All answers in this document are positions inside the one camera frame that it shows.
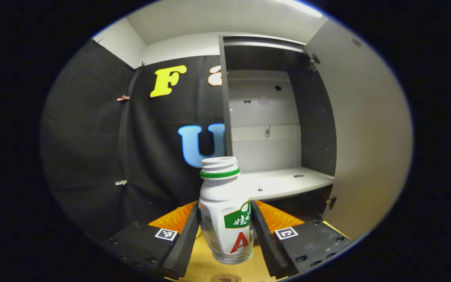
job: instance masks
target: white ceiling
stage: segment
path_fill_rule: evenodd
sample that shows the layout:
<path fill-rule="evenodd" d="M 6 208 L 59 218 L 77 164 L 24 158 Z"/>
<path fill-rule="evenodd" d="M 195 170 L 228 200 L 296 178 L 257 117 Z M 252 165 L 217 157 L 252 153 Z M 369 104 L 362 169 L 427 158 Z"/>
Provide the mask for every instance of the white ceiling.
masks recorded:
<path fill-rule="evenodd" d="M 276 0 L 161 0 L 129 16 L 146 44 L 203 32 L 248 32 L 307 43 L 327 18 Z"/>

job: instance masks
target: black fabric backdrop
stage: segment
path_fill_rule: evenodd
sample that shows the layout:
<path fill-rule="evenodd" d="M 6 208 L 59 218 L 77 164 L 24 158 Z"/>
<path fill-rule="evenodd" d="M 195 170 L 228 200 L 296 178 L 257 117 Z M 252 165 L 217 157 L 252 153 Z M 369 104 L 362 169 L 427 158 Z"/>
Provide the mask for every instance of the black fabric backdrop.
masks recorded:
<path fill-rule="evenodd" d="M 89 40 L 54 82 L 41 120 L 41 159 L 68 217 L 97 242 L 135 221 L 149 223 L 195 201 L 199 168 L 186 164 L 177 130 L 201 125 L 200 152 L 213 153 L 211 123 L 223 123 L 220 87 L 207 83 L 218 56 L 133 70 Z M 172 93 L 150 98 L 161 68 L 185 65 Z M 130 100 L 116 98 L 129 95 Z M 128 184 L 116 186 L 126 179 Z"/>
<path fill-rule="evenodd" d="M 151 98 L 158 69 L 184 65 L 168 95 Z M 207 128 L 223 123 L 222 89 L 211 86 L 209 70 L 220 65 L 219 56 L 197 56 L 174 59 L 137 70 L 129 87 L 130 100 L 123 112 L 120 148 L 128 183 L 140 191 L 181 206 L 199 198 L 202 179 L 199 168 L 184 161 L 180 127 L 199 125 L 199 150 L 213 154 L 213 135 Z"/>

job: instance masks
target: bottle label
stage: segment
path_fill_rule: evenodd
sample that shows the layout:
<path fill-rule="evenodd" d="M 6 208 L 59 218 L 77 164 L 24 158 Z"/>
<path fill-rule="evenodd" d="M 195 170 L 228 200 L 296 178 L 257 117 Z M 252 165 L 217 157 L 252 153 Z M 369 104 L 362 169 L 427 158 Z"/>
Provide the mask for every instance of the bottle label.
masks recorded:
<path fill-rule="evenodd" d="M 242 228 L 250 225 L 252 217 L 252 204 L 247 201 L 241 209 L 231 212 L 224 216 L 224 224 L 226 228 Z"/>

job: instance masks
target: door hinge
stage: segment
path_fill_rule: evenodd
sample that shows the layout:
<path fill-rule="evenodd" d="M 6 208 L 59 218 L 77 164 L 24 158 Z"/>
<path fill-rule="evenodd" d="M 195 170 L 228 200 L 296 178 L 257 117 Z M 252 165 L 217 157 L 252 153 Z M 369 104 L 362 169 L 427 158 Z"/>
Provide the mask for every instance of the door hinge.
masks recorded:
<path fill-rule="evenodd" d="M 318 59 L 318 57 L 316 57 L 316 55 L 313 54 L 312 59 L 310 59 L 310 63 L 309 63 L 309 68 L 307 68 L 308 70 L 313 70 L 313 71 L 317 71 L 318 69 L 316 68 L 316 65 L 320 64 L 320 60 Z"/>
<path fill-rule="evenodd" d="M 326 203 L 328 204 L 330 209 L 333 209 L 333 205 L 335 204 L 336 200 L 337 200 L 337 197 L 333 197 L 331 199 L 326 200 Z"/>

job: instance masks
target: white shelf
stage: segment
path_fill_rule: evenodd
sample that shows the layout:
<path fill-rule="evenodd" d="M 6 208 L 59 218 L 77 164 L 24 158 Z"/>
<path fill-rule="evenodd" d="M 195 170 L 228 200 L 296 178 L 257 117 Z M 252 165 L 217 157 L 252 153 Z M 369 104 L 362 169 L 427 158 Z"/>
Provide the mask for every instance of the white shelf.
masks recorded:
<path fill-rule="evenodd" d="M 240 181 L 250 200 L 272 200 L 319 189 L 333 183 L 333 176 L 302 166 L 282 170 L 241 173 Z"/>

